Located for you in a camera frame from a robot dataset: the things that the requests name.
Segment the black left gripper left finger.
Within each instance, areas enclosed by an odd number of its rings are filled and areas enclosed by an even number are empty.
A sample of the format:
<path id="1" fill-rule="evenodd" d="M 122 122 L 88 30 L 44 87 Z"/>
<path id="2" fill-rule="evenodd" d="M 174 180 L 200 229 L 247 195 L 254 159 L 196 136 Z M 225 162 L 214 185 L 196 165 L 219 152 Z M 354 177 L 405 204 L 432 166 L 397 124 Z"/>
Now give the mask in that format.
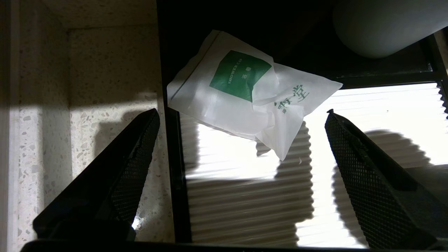
<path id="1" fill-rule="evenodd" d="M 159 127 L 155 108 L 136 116 L 34 219 L 38 239 L 133 241 Z"/>

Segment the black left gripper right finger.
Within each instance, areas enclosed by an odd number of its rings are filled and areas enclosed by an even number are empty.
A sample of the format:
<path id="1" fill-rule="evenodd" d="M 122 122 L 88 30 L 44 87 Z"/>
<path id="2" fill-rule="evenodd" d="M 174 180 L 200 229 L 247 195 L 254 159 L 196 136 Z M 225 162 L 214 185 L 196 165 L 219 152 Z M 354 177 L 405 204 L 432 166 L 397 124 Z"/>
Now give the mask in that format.
<path id="1" fill-rule="evenodd" d="M 371 249 L 447 249 L 447 205 L 334 110 L 328 111 L 325 130 Z"/>

